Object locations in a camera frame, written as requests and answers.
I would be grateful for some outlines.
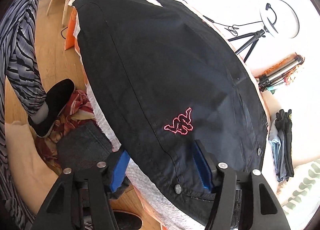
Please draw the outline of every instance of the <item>silver screw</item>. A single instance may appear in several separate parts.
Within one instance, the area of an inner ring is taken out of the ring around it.
[[[219,168],[222,168],[222,169],[226,169],[226,168],[228,168],[228,164],[227,164],[227,163],[224,163],[224,162],[220,162],[220,163],[218,164],[218,167],[219,167]]]
[[[64,174],[70,174],[72,172],[72,169],[70,169],[69,167],[67,167],[67,168],[65,168],[64,170],[63,170],[63,173]]]
[[[102,168],[105,167],[107,164],[104,161],[100,161],[97,163],[97,167]]]
[[[177,194],[181,194],[182,193],[182,187],[180,184],[176,184],[174,186],[174,191],[177,193]]]
[[[252,174],[254,174],[254,175],[256,175],[256,176],[260,176],[260,175],[261,175],[261,171],[258,170],[258,169],[254,169],[254,170],[252,171]]]

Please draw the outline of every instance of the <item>logo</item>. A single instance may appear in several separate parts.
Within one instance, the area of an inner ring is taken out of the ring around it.
[[[164,126],[165,130],[171,131],[174,134],[177,132],[186,135],[188,131],[193,130],[193,126],[191,125],[191,111],[192,109],[189,107],[186,110],[186,115],[179,114],[178,117],[174,118],[172,121],[172,126],[170,124]]]

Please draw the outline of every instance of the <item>zebra print pants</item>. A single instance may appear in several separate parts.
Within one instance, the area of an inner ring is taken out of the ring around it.
[[[4,86],[7,77],[28,115],[34,115],[45,100],[34,47],[38,4],[39,0],[14,0],[0,22],[0,202],[23,230],[31,228],[34,215],[19,197],[8,168]]]

